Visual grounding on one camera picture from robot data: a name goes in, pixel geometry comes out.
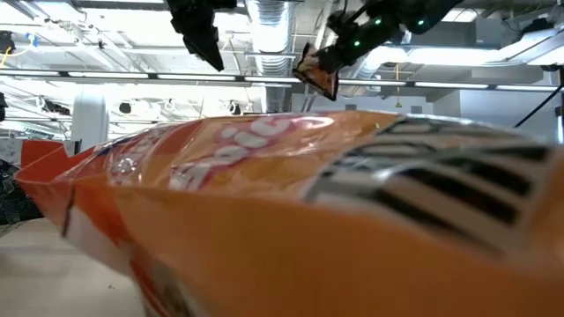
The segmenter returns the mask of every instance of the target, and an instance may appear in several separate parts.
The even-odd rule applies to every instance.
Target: white wall
[[[300,112],[304,101],[304,95],[295,93],[292,95],[292,110]],[[379,97],[338,97],[336,101],[327,100],[323,96],[317,96],[311,111],[342,111],[345,105],[355,104],[357,110],[367,111],[390,111],[400,114],[409,114],[412,106],[422,106],[423,114],[433,114],[433,103],[427,102],[425,97],[400,97],[402,107],[396,107],[397,97],[389,97],[385,100]]]
[[[460,118],[460,112],[460,91],[451,92],[433,104],[436,115]]]
[[[550,73],[537,85],[551,85]],[[471,119],[503,128],[513,128],[532,109],[540,104],[549,92],[485,92],[455,91],[434,103],[434,114]],[[526,123],[520,130],[548,141],[557,140],[558,121],[554,107],[559,97],[554,99]]]

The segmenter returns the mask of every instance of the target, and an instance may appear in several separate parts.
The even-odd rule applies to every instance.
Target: white lettering
[[[259,136],[276,136],[290,128],[290,124],[292,121],[288,119],[274,120],[274,117],[264,117],[252,122],[250,129]]]
[[[235,135],[234,139],[239,145],[252,149],[262,148],[268,144],[268,139],[255,136],[254,134],[248,132],[239,132]]]

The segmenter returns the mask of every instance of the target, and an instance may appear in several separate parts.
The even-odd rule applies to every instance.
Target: cable
[[[548,101],[550,101],[552,98],[554,98],[554,96],[556,96],[558,94],[558,92],[560,92],[560,90],[562,90],[562,88],[564,88],[564,85],[560,84],[558,86],[558,88],[556,88],[556,90],[553,91],[553,93],[550,94],[550,96],[546,97],[545,101],[541,102],[540,105],[538,105],[536,108],[532,109],[531,112],[529,112],[529,114],[525,115],[525,117],[518,122],[513,128],[519,128],[521,127],[521,125],[523,125],[523,123],[525,123],[527,120],[529,120],[538,110],[540,110],[542,107],[544,107]]]

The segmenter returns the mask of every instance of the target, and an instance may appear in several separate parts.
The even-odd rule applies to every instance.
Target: black stripe graphic
[[[437,162],[459,168],[466,173],[478,176],[520,196],[529,194],[531,190],[532,185],[530,181],[515,173],[511,173],[503,167],[493,166],[471,158],[442,158],[438,159]]]
[[[408,169],[400,174],[467,203],[504,224],[512,225],[516,221],[517,211],[513,207],[459,181],[422,168]]]
[[[499,154],[510,156],[517,159],[528,159],[534,161],[543,161],[548,154],[549,149],[545,146],[530,146],[520,148],[507,149],[484,149],[484,153]]]
[[[424,225],[431,229],[442,230],[448,233],[452,233],[460,238],[469,240],[471,243],[482,246],[488,251],[499,252],[494,246],[485,244],[484,242],[478,240],[477,238],[471,236],[468,232],[453,226],[452,224],[442,220],[441,218],[433,215],[430,212],[422,210],[412,204],[406,202],[405,200],[392,195],[388,191],[377,189],[370,194],[360,194],[360,198],[367,199],[373,202],[377,202],[383,206],[386,206],[405,217],[417,222],[418,224]]]
[[[365,151],[365,150],[369,150],[371,148],[377,148],[378,146],[385,146],[385,147],[390,147],[390,146],[397,146],[399,148],[402,147],[411,147],[415,150],[420,151],[420,153],[373,153],[373,152],[369,152],[369,151]],[[405,158],[405,157],[417,157],[420,154],[427,154],[429,152],[435,152],[436,149],[429,145],[429,144],[423,144],[423,143],[414,143],[414,142],[378,142],[378,143],[374,143],[374,144],[366,144],[366,145],[362,145],[359,146],[355,149],[353,149],[352,151],[350,151],[349,153],[347,153],[347,156],[349,155],[361,155],[361,156],[368,156],[368,157],[387,157],[387,158],[394,158],[394,157],[398,157],[398,158]]]

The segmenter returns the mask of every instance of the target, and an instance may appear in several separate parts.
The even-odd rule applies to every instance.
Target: orange chip bag
[[[17,179],[151,316],[556,316],[561,148],[341,112],[159,126]]]

